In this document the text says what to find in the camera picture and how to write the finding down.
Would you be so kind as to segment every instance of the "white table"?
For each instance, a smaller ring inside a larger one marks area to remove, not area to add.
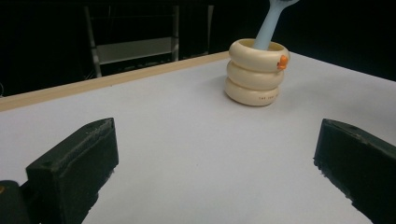
[[[251,107],[224,93],[228,61],[224,52],[0,99],[0,179],[21,185],[30,162],[111,117],[120,164],[84,223],[371,223],[313,157],[322,119],[396,145],[396,83],[292,53],[276,101]]]

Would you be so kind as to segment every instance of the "light blue utensil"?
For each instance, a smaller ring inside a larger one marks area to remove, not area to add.
[[[267,50],[270,45],[274,30],[276,28],[277,20],[279,19],[280,13],[285,7],[291,6],[299,0],[270,0],[270,10],[262,23],[257,34],[256,40],[254,41],[254,49]]]

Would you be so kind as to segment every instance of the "beige ribbed container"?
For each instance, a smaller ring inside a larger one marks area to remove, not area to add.
[[[244,105],[269,105],[279,95],[289,51],[271,42],[268,50],[253,49],[254,39],[240,39],[230,46],[225,92]]]

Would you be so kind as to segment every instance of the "tabletop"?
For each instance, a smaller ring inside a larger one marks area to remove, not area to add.
[[[313,163],[335,119],[396,145],[396,83],[291,53],[278,98],[224,93],[227,52],[0,99],[0,179],[114,118],[120,164],[84,223],[371,223]]]

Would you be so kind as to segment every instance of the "wooden table edge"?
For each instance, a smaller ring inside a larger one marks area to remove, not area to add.
[[[229,58],[228,51],[0,98],[0,112]]]

